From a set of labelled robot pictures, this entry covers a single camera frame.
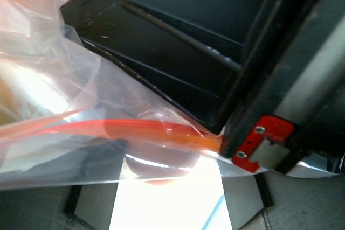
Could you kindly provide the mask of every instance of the screw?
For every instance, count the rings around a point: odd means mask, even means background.
[[[236,156],[238,158],[246,158],[247,154],[245,152],[239,151],[239,152],[236,153]]]
[[[258,135],[263,135],[266,132],[266,129],[263,126],[257,126],[255,127],[254,132]]]

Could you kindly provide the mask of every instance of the red bracket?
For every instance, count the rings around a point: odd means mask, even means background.
[[[258,162],[250,162],[249,157],[264,140],[265,136],[273,141],[283,142],[291,135],[293,130],[294,125],[288,121],[273,115],[262,116],[237,150],[237,153],[232,157],[232,162],[249,172],[256,172],[260,166]]]

